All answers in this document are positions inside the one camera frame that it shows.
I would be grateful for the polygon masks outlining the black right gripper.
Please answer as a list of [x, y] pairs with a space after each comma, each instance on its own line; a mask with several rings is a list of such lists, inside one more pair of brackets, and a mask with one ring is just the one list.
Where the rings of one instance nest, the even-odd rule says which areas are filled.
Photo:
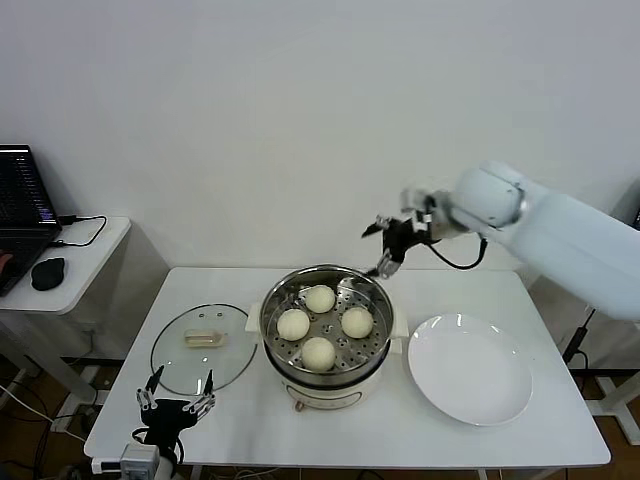
[[367, 275], [371, 278], [390, 278], [403, 264], [409, 249], [434, 242], [427, 224], [384, 215], [377, 215], [375, 221], [366, 227], [361, 237], [366, 238], [382, 231], [383, 254], [376, 266], [367, 271]]

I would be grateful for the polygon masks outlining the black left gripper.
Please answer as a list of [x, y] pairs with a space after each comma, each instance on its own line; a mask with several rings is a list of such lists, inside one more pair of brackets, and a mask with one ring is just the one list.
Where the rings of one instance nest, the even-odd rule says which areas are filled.
[[186, 400], [159, 399], [154, 393], [160, 383], [164, 366], [161, 365], [147, 380], [143, 388], [136, 390], [141, 409], [141, 421], [147, 428], [143, 443], [148, 445], [176, 445], [183, 430], [196, 425], [215, 406], [213, 370], [210, 369], [200, 396]]

